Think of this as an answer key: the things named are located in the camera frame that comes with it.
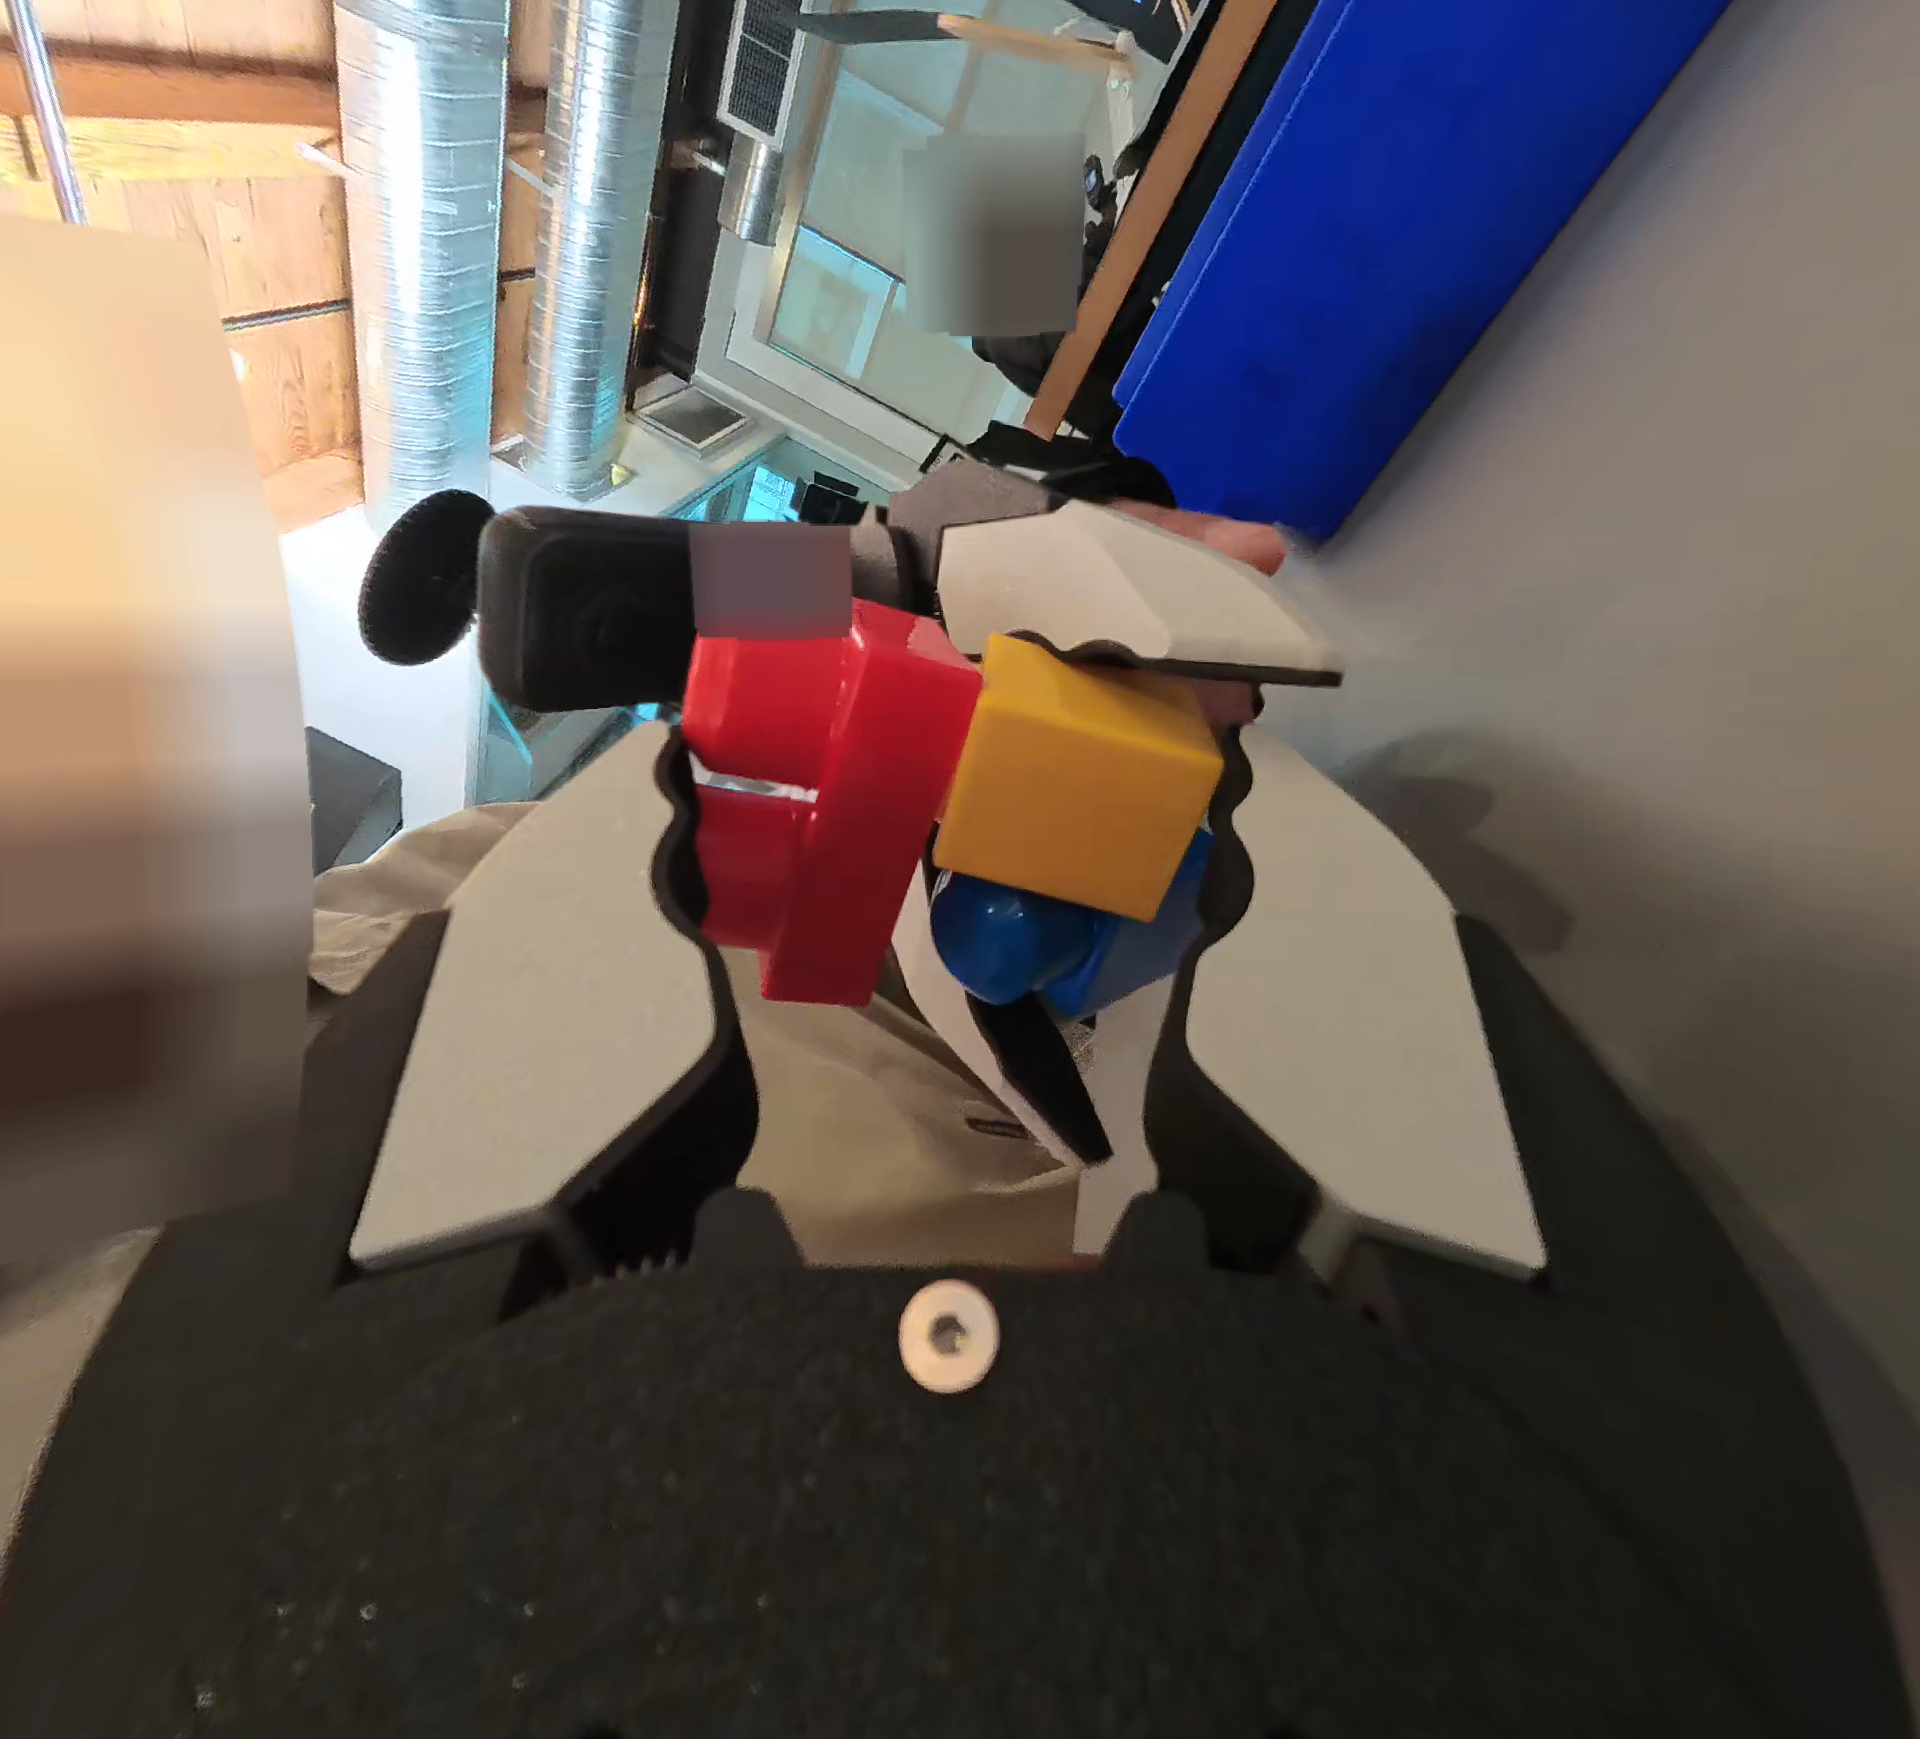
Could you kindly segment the white air vent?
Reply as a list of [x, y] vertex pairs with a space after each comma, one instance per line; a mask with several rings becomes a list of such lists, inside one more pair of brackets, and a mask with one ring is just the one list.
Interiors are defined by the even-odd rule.
[[800, 17], [820, 0], [734, 0], [719, 121], [775, 153], [784, 149], [803, 65]]

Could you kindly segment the yellow single-stud block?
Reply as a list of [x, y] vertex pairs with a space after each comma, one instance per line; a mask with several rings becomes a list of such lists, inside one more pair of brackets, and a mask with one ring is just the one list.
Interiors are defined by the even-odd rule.
[[932, 862], [1120, 918], [1156, 918], [1225, 754], [1172, 678], [995, 636]]

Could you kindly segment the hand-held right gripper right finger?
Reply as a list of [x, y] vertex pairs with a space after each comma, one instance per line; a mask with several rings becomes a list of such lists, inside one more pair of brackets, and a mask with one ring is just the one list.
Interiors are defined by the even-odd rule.
[[1450, 900], [1264, 730], [1228, 752], [1146, 1150], [1225, 1272], [1333, 1282], [1363, 1240], [1513, 1280], [1548, 1264]]

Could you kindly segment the wooden-edged grey table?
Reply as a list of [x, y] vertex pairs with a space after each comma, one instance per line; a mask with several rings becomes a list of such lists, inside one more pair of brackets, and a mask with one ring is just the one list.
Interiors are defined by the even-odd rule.
[[1115, 390], [1321, 0], [1204, 0], [1141, 143], [1115, 237], [1022, 428], [1109, 436]]

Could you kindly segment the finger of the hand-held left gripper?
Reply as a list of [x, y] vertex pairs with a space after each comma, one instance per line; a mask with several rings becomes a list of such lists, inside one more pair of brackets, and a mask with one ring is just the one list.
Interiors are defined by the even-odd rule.
[[897, 920], [902, 984], [988, 1096], [1065, 1166], [1112, 1158], [1068, 1036], [1034, 996], [982, 1004], [948, 972], [932, 932], [932, 872], [916, 870]]
[[1334, 688], [1347, 672], [1279, 578], [1096, 504], [948, 528], [934, 590], [974, 658], [1010, 638], [1070, 664], [1253, 686]]

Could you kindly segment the blue single-stud block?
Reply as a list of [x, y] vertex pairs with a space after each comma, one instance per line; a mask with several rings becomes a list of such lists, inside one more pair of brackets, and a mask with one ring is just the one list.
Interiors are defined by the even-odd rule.
[[1180, 968], [1203, 932], [1199, 896], [1213, 844], [1209, 830], [1194, 836], [1151, 920], [943, 874], [929, 904], [934, 950], [988, 1006], [1034, 994], [1056, 1018], [1088, 1022]]

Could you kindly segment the red two-stud block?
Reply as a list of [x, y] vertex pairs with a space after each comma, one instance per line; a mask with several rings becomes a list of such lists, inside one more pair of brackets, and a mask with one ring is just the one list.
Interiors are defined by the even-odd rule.
[[702, 930], [759, 958], [767, 1000], [872, 1000], [980, 692], [937, 620], [871, 600], [837, 638], [696, 640]]

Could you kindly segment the thin metal pipe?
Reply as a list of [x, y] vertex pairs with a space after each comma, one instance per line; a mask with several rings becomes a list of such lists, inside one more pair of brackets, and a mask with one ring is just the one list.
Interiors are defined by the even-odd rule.
[[73, 153], [54, 63], [39, 23], [37, 0], [4, 3], [12, 25], [12, 49], [26, 85], [29, 111], [39, 131], [61, 221], [84, 229], [89, 227], [84, 187]]

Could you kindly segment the silver ventilation duct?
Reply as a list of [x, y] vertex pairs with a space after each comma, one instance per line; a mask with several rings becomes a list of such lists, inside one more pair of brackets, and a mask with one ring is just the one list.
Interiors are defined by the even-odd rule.
[[554, 0], [522, 472], [612, 488], [679, 0]]
[[333, 0], [363, 494], [488, 486], [513, 0]]

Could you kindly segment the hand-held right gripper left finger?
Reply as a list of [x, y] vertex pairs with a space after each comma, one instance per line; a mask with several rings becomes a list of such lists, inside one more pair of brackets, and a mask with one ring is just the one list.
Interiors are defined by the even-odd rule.
[[349, 1242], [360, 1272], [537, 1240], [573, 1278], [677, 1268], [752, 1150], [752, 1058], [682, 738], [640, 726], [452, 896]]

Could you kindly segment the person's left hand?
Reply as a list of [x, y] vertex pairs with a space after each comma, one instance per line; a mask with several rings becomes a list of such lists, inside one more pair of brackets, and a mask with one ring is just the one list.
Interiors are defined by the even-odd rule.
[[1141, 502], [1115, 502], [1110, 510], [1228, 556], [1264, 578], [1280, 574], [1288, 554], [1285, 532], [1263, 522]]

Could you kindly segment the blue plastic bin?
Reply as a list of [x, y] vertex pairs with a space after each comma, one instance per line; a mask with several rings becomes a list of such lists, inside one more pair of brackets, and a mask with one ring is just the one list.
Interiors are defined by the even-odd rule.
[[1117, 382], [1192, 510], [1334, 536], [1734, 0], [1321, 0]]

